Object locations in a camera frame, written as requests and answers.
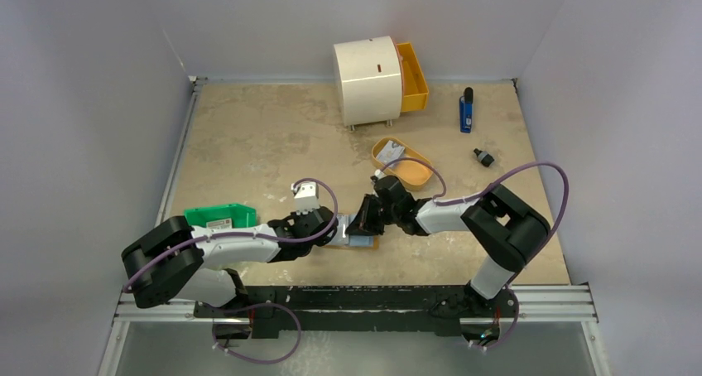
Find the blue black marker pen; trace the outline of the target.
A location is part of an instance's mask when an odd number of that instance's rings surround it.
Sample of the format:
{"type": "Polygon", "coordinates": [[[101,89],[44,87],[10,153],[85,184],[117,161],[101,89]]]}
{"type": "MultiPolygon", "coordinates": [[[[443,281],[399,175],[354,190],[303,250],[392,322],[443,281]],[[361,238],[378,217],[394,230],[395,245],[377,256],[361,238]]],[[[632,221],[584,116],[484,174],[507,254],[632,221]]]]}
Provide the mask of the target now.
{"type": "Polygon", "coordinates": [[[459,129],[462,133],[471,133],[473,128],[474,90],[466,87],[459,98],[459,129]]]}

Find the small box in bin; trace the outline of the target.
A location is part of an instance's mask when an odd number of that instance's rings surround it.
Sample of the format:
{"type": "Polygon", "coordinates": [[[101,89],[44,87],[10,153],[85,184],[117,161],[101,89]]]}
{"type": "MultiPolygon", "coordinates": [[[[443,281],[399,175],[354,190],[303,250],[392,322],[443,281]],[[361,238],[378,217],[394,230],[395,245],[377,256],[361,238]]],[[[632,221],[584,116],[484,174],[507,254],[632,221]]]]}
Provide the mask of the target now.
{"type": "Polygon", "coordinates": [[[208,229],[231,229],[233,220],[231,218],[211,220],[205,224],[208,229]]]}

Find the orange leather card holder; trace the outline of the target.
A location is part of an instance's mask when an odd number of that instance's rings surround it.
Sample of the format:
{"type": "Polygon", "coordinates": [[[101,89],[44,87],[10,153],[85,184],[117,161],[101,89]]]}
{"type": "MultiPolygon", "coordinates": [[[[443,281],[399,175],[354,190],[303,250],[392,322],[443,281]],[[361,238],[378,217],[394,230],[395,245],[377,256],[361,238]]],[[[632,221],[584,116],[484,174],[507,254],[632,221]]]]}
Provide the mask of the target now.
{"type": "MultiPolygon", "coordinates": [[[[350,221],[350,219],[353,218],[355,216],[355,214],[348,215],[348,216],[349,216],[349,221],[350,221]]],[[[336,235],[336,232],[337,232],[337,227],[336,227],[336,230],[334,231],[334,233],[330,235],[330,241],[325,246],[323,246],[323,248],[374,250],[374,249],[377,249],[379,246],[378,236],[367,236],[367,235],[349,235],[349,244],[346,246],[339,246],[334,241],[334,236],[336,235]]]]}

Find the orange open drawer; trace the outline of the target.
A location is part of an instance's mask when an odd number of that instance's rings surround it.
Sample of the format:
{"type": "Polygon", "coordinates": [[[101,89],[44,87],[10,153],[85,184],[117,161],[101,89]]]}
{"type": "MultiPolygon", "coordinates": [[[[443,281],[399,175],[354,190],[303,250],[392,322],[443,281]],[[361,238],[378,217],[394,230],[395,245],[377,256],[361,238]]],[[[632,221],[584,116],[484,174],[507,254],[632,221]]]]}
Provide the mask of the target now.
{"type": "Polygon", "coordinates": [[[398,43],[402,72],[401,112],[409,113],[426,108],[429,89],[421,65],[410,42],[398,43]]]}

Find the white round drawer cabinet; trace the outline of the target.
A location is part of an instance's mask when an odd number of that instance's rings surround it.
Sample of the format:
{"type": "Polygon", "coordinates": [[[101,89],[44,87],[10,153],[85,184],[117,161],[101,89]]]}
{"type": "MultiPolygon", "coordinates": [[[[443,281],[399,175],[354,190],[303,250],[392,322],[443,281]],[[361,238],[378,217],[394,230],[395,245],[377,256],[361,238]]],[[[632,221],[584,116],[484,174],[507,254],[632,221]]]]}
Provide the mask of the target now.
{"type": "Polygon", "coordinates": [[[343,125],[391,125],[401,113],[403,78],[396,42],[390,36],[333,46],[334,73],[343,125]]]}

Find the small black knob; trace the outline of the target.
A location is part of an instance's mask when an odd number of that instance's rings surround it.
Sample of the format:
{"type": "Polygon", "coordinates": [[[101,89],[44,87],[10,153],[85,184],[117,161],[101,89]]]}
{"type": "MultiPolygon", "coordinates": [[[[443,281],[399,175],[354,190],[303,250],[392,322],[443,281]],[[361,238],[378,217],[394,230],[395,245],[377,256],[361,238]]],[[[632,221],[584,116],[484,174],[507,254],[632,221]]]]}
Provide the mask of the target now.
{"type": "Polygon", "coordinates": [[[487,151],[475,148],[474,155],[476,160],[484,167],[490,167],[494,163],[494,157],[487,151]]]}

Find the green plastic bin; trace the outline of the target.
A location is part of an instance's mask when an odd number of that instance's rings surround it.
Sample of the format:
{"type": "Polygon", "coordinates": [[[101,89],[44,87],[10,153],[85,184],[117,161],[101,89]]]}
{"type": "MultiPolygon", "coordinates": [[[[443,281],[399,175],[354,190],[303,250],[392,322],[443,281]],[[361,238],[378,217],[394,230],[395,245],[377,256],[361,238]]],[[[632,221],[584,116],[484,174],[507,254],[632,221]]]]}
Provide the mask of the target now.
{"type": "Polygon", "coordinates": [[[190,208],[183,211],[187,222],[193,226],[205,227],[211,220],[231,218],[233,228],[248,228],[257,224],[257,211],[238,203],[190,208]]]}

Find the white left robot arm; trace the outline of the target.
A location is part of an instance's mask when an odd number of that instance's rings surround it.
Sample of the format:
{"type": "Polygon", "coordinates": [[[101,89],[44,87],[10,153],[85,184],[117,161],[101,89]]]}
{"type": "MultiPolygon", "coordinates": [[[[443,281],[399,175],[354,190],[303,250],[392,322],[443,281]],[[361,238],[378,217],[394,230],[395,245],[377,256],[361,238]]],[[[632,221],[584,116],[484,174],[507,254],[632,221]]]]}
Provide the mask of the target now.
{"type": "Polygon", "coordinates": [[[239,316],[247,295],[231,264],[303,258],[326,245],[337,225],[336,213],[324,206],[234,229],[192,226],[185,217],[173,216],[122,251],[127,274],[123,292],[133,294],[139,308],[182,298],[215,306],[227,317],[239,316]]]}

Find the orange oval tray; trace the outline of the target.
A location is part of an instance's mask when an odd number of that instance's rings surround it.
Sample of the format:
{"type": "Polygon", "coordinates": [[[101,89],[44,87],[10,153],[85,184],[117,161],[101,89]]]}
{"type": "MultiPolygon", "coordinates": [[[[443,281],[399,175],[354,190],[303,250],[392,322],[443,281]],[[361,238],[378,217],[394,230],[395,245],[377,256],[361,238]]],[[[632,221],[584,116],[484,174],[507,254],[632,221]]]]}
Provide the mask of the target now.
{"type": "Polygon", "coordinates": [[[428,167],[431,162],[418,151],[410,147],[408,144],[396,137],[381,138],[372,148],[372,162],[377,169],[385,166],[377,159],[376,155],[388,140],[399,142],[406,148],[404,157],[413,158],[413,161],[400,161],[394,163],[384,170],[386,174],[394,175],[399,178],[402,184],[409,190],[422,189],[434,176],[434,172],[428,167]]]}

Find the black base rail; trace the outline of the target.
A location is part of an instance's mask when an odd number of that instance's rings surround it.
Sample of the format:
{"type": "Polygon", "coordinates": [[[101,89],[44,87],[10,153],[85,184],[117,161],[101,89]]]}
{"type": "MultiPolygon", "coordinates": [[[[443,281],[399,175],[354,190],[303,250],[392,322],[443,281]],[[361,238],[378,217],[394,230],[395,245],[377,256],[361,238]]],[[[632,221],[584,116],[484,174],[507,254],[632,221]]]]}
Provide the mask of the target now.
{"type": "Polygon", "coordinates": [[[496,340],[501,322],[517,314],[516,295],[503,288],[492,300],[467,293],[464,285],[250,286],[243,297],[215,307],[203,301],[194,316],[248,322],[255,339],[284,330],[430,332],[440,337],[496,340]]]}

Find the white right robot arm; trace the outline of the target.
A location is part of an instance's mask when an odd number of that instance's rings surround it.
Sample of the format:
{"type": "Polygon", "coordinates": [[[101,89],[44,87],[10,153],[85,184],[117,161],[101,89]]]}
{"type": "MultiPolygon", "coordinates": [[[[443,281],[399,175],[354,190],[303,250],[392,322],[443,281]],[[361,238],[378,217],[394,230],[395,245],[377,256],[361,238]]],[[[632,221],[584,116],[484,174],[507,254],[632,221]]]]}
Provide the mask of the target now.
{"type": "Polygon", "coordinates": [[[344,232],[380,236],[388,225],[413,236],[470,232],[487,254],[464,294],[467,309],[477,316],[497,305],[498,293],[541,251],[551,231],[540,213],[501,184],[447,205],[415,198],[395,176],[375,180],[373,189],[344,232]]]}

